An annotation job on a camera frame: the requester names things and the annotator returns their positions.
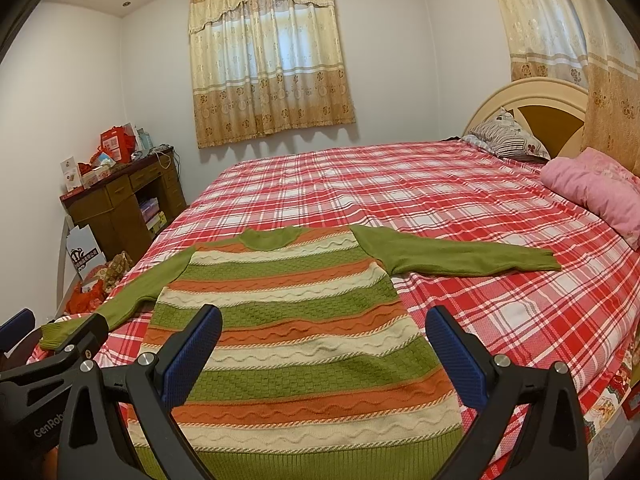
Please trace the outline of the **green orange cream striped sweater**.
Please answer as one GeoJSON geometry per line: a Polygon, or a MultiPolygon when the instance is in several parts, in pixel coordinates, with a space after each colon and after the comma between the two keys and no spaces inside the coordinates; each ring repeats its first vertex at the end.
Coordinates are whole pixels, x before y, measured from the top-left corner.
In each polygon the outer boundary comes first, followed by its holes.
{"type": "Polygon", "coordinates": [[[429,479],[460,442],[459,402],[398,275],[555,271],[549,249],[370,226],[247,230],[153,266],[99,307],[152,304],[156,351],[206,304],[222,332],[175,418],[218,479],[429,479]]]}

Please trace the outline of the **red plastic bag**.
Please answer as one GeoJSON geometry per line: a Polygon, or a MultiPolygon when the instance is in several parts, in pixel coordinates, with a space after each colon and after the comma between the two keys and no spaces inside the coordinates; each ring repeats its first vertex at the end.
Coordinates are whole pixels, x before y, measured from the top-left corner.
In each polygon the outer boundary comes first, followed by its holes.
{"type": "Polygon", "coordinates": [[[91,313],[104,303],[106,296],[102,280],[96,280],[89,285],[78,283],[66,301],[64,312],[67,314],[91,313]]]}

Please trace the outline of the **red plaid bed sheet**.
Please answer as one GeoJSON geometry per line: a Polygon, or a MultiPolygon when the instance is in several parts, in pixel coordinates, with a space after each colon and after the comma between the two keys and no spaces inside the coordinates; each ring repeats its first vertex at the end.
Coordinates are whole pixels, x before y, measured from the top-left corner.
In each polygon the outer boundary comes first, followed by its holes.
{"type": "MultiPolygon", "coordinates": [[[[639,325],[639,254],[596,214],[544,186],[542,168],[498,159],[462,141],[241,162],[160,234],[108,299],[186,248],[247,230],[370,226],[436,240],[549,249],[558,270],[487,278],[408,273],[393,284],[424,337],[428,310],[444,306],[491,352],[515,364],[567,364],[585,414],[590,468],[604,477],[620,458],[616,443],[638,430],[626,422],[622,404],[639,325]]],[[[152,304],[142,304],[121,325],[142,325],[128,359],[152,352],[142,349],[152,313],[152,304]]]]}

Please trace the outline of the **white printed cardboard box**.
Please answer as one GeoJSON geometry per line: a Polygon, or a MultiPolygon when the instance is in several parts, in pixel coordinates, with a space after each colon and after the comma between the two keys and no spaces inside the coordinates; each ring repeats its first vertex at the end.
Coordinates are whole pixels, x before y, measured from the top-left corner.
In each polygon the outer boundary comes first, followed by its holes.
{"type": "Polygon", "coordinates": [[[102,252],[90,226],[74,226],[66,237],[66,252],[70,256],[74,269],[82,280],[91,272],[103,266],[106,258],[102,252]]]}

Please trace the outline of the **brown patterned bag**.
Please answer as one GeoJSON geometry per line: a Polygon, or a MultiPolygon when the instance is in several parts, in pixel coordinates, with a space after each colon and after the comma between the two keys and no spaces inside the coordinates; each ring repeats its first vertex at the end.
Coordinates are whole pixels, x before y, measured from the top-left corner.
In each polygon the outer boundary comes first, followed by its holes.
{"type": "Polygon", "coordinates": [[[120,252],[110,262],[105,263],[96,272],[96,278],[102,282],[103,290],[109,294],[134,266],[126,252],[120,252]]]}

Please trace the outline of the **white greeting card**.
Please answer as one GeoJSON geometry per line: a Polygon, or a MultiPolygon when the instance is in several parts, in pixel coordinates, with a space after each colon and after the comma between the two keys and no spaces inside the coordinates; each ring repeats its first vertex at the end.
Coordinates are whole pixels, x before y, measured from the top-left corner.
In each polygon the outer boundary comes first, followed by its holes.
{"type": "Polygon", "coordinates": [[[73,192],[76,188],[82,187],[81,173],[73,156],[67,157],[61,162],[61,169],[66,192],[73,192]]]}

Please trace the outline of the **dark brown wooden desk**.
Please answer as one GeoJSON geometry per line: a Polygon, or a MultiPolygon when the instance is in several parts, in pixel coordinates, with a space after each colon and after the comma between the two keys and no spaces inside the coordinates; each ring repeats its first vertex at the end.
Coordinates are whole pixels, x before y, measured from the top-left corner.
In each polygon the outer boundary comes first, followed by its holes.
{"type": "Polygon", "coordinates": [[[126,252],[139,261],[160,234],[148,231],[140,210],[140,205],[153,197],[166,214],[163,229],[186,210],[177,154],[171,146],[119,165],[105,179],[90,188],[68,192],[60,201],[74,226],[90,226],[107,258],[126,252]]]}

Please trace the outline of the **stacked books in desk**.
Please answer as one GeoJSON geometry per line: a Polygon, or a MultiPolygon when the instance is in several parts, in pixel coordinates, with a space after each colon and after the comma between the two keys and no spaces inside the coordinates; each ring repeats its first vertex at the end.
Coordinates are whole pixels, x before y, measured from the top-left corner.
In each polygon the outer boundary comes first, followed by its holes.
{"type": "Polygon", "coordinates": [[[156,235],[167,224],[166,214],[160,210],[160,202],[156,197],[146,200],[140,205],[142,218],[150,233],[156,235]]]}

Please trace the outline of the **red gift box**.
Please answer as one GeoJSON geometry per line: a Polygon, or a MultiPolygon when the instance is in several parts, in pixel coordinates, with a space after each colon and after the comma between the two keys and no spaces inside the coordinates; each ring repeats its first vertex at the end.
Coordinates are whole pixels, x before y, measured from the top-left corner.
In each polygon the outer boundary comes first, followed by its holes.
{"type": "Polygon", "coordinates": [[[129,164],[136,148],[136,138],[125,126],[112,127],[101,133],[100,148],[119,164],[129,164]]]}

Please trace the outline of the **pink folded quilt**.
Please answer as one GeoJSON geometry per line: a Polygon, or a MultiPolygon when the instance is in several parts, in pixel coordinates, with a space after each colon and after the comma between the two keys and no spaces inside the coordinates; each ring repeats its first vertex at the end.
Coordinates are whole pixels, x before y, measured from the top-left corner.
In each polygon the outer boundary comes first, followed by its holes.
{"type": "Polygon", "coordinates": [[[552,192],[596,214],[639,250],[639,178],[612,157],[586,148],[575,158],[557,157],[540,172],[552,192]]]}

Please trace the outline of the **grey striped pillow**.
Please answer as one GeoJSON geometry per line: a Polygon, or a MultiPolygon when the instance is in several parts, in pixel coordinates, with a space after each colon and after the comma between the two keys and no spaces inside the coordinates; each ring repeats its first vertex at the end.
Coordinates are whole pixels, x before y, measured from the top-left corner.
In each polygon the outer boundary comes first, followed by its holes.
{"type": "Polygon", "coordinates": [[[498,158],[517,162],[548,162],[551,159],[544,144],[523,129],[504,108],[471,128],[462,140],[498,158]]]}

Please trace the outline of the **cream wooden headboard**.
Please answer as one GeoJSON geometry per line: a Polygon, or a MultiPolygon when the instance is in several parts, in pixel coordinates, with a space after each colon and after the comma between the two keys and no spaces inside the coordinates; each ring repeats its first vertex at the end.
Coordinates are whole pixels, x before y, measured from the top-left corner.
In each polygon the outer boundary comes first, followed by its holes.
{"type": "Polygon", "coordinates": [[[512,81],[495,91],[476,111],[465,131],[486,122],[503,108],[544,144],[552,158],[582,152],[588,92],[571,82],[548,77],[512,81]]]}

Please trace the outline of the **beige patterned window curtain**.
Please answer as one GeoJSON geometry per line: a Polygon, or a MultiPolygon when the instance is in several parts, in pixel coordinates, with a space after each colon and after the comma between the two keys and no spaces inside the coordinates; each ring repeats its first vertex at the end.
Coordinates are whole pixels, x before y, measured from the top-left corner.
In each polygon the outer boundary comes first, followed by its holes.
{"type": "Polygon", "coordinates": [[[190,0],[199,148],[350,125],[334,0],[190,0]]]}

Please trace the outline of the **beige patterned side curtain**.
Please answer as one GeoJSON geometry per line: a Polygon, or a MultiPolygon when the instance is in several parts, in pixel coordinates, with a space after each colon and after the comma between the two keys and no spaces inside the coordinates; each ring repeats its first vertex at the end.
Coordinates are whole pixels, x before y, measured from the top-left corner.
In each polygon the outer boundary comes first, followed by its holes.
{"type": "Polygon", "coordinates": [[[588,93],[582,146],[639,172],[639,48],[606,0],[498,0],[514,80],[588,93]]]}

